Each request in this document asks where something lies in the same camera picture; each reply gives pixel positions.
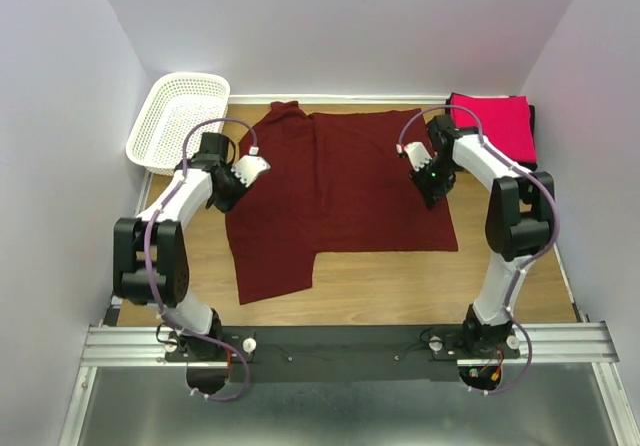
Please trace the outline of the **maroon t shirt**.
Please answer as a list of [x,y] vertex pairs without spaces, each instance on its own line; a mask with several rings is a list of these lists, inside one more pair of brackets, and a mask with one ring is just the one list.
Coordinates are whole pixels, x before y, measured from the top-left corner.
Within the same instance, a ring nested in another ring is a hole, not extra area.
[[311,288],[319,253],[457,251],[447,202],[428,209],[396,153],[429,143],[417,111],[274,102],[254,129],[271,168],[225,218],[240,303]]

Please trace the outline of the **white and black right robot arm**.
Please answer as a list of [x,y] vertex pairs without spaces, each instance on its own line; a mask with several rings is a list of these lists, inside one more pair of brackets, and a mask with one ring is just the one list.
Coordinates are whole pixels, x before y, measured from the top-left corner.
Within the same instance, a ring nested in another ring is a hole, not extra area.
[[559,234],[554,180],[532,172],[500,152],[480,125],[459,128],[449,114],[426,125],[431,144],[399,140],[409,177],[429,209],[446,198],[456,173],[471,173],[489,193],[485,238],[491,251],[487,273],[465,320],[450,340],[455,350],[480,358],[506,346],[515,324],[514,305],[531,266]]

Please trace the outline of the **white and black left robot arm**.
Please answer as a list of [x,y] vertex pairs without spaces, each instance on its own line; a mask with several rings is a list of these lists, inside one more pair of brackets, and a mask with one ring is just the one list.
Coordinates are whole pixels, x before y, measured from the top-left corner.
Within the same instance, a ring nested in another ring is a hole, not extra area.
[[190,290],[185,229],[200,207],[230,212],[271,169],[253,144],[236,161],[235,144],[218,132],[204,132],[199,148],[182,146],[169,186],[135,217],[116,221],[113,231],[113,293],[120,299],[156,310],[172,329],[169,343],[187,346],[201,361],[236,359],[246,352],[225,340],[217,312]]

